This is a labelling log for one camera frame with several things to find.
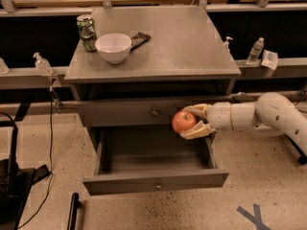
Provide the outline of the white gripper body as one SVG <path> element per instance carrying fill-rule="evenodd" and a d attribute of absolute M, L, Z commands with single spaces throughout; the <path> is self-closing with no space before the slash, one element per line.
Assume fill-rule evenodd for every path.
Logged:
<path fill-rule="evenodd" d="M 214 103 L 208 107 L 206 120 L 215 129 L 231 129 L 231 103 Z"/>

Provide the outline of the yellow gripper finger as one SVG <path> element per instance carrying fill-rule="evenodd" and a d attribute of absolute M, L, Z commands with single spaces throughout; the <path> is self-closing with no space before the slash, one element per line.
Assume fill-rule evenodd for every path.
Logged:
<path fill-rule="evenodd" d="M 209 107 L 210 107 L 209 104 L 199 103 L 195 105 L 185 106 L 183 110 L 191 112 L 193 115 L 198 116 L 200 118 L 206 118 Z"/>
<path fill-rule="evenodd" d="M 210 124 L 205 124 L 203 121 L 197 122 L 192 128 L 181 132 L 180 137 L 186 140 L 206 137 L 213 133 L 215 128 Z"/>

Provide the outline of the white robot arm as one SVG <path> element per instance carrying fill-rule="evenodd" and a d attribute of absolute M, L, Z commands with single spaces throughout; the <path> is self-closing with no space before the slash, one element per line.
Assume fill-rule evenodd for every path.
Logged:
<path fill-rule="evenodd" d="M 285 134 L 298 153 L 307 156 L 307 118 L 279 93 L 264 93 L 249 103 L 200 103 L 186 106 L 184 111 L 201 118 L 192 128 L 179 134 L 184 139 L 205 137 L 219 129 Z"/>

